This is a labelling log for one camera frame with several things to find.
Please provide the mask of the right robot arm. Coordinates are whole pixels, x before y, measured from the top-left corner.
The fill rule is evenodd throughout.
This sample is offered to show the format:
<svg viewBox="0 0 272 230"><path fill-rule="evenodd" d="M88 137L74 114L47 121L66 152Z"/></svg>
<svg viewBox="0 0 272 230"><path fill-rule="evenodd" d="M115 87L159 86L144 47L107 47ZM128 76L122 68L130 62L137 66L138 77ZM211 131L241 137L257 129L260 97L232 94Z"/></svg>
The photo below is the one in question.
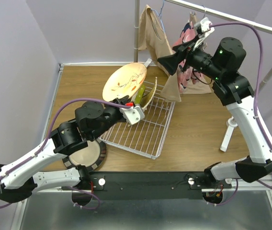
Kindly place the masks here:
<svg viewBox="0 0 272 230"><path fill-rule="evenodd" d="M272 137L257 109L255 93L248 79L238 73L246 51L236 38L223 38L213 56L196 46L198 38L174 47L175 53L158 58L169 74L178 65L192 67L214 81L213 90L236 121L248 146L245 158L218 162L204 170L196 181L213 188L224 179L242 179L252 183L272 173Z"/></svg>

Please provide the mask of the beige plate orange leaves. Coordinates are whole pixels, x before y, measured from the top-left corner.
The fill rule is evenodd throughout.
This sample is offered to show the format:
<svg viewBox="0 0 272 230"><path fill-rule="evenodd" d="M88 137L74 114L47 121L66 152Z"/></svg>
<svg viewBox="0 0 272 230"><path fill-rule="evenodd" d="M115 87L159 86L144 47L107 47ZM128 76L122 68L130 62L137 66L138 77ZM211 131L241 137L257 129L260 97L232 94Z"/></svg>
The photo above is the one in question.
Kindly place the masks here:
<svg viewBox="0 0 272 230"><path fill-rule="evenodd" d="M142 63L129 63L116 70L107 80L102 91L105 101L128 96L130 99L141 87L147 75L147 67Z"/></svg>

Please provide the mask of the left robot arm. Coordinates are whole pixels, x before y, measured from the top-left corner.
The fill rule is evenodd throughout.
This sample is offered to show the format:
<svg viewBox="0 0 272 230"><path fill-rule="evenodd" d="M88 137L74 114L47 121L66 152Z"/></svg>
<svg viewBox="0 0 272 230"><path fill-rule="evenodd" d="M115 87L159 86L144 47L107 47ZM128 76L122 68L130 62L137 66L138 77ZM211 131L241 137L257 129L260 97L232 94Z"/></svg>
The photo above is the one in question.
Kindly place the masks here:
<svg viewBox="0 0 272 230"><path fill-rule="evenodd" d="M53 128L51 122L47 136L37 147L13 163L0 164L0 200L6 206L23 201L33 193L55 187L84 189L89 183L89 171L85 166L68 170L43 172L51 163L64 159L88 146L113 125L126 121L125 112L132 106L128 96L116 96L113 100L77 98L65 103L56 113L76 102L83 105L75 110L75 117Z"/></svg>

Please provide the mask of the yellow woven placemat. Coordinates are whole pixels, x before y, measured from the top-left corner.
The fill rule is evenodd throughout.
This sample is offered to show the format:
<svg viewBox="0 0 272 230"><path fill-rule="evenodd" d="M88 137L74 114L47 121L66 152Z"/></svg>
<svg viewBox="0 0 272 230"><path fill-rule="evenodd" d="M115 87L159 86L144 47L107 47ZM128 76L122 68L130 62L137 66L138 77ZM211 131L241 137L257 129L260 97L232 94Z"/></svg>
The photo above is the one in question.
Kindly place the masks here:
<svg viewBox="0 0 272 230"><path fill-rule="evenodd" d="M149 93L147 93L145 96L142 97L140 106L142 108L143 111L146 111L148 105L150 104L150 102L153 100L153 97L155 95L156 89L157 89L157 77L155 78L155 83L153 88L151 89L151 91Z"/></svg>

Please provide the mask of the green polka dot plate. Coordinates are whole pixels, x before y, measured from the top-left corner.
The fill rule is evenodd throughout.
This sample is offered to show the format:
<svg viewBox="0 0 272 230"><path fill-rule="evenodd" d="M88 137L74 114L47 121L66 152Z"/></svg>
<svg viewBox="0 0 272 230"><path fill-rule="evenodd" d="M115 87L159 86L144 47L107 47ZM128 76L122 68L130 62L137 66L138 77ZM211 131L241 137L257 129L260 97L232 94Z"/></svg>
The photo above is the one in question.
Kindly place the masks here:
<svg viewBox="0 0 272 230"><path fill-rule="evenodd" d="M137 91L137 94L136 94L136 96L134 98L134 104L140 104L140 102L141 102L141 100L143 98L145 89L146 89L145 85L141 85L141 87Z"/></svg>

